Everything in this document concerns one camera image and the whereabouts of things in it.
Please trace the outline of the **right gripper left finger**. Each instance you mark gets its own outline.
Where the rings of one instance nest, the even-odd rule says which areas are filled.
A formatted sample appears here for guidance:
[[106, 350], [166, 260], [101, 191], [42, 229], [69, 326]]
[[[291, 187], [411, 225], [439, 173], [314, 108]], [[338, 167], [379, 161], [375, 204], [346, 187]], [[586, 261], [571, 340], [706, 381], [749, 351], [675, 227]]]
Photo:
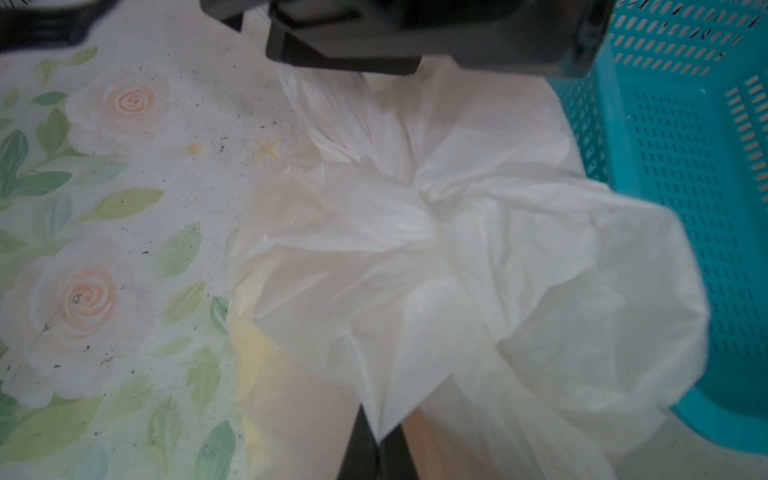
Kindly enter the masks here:
[[378, 445], [360, 407], [337, 475], [338, 480], [376, 480]]

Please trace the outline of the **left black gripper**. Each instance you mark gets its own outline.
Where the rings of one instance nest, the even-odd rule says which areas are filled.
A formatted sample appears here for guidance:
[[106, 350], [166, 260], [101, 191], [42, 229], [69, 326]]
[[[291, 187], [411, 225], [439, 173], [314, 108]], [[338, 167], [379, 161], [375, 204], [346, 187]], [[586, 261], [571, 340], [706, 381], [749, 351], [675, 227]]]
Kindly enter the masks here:
[[605, 0], [203, 1], [238, 28], [264, 7], [269, 60], [296, 67], [410, 75], [426, 56], [469, 70], [582, 77], [606, 36]]

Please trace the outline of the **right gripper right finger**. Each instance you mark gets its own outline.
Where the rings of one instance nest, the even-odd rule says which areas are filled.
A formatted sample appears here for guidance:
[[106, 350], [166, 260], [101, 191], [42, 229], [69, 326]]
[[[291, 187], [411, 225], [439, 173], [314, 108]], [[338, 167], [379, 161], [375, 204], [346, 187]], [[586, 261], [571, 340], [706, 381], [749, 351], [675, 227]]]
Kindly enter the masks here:
[[419, 476], [401, 425], [379, 444], [378, 474], [381, 480], [418, 480]]

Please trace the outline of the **white plastic bag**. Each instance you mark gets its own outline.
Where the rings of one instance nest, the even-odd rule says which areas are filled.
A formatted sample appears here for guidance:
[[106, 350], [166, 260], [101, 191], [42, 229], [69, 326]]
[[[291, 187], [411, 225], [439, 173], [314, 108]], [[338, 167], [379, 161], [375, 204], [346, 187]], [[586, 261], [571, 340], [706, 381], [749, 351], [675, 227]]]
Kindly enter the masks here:
[[280, 80], [311, 145], [229, 252], [250, 476], [336, 479], [361, 424], [421, 479], [613, 478], [707, 363], [678, 216], [586, 176], [540, 77]]

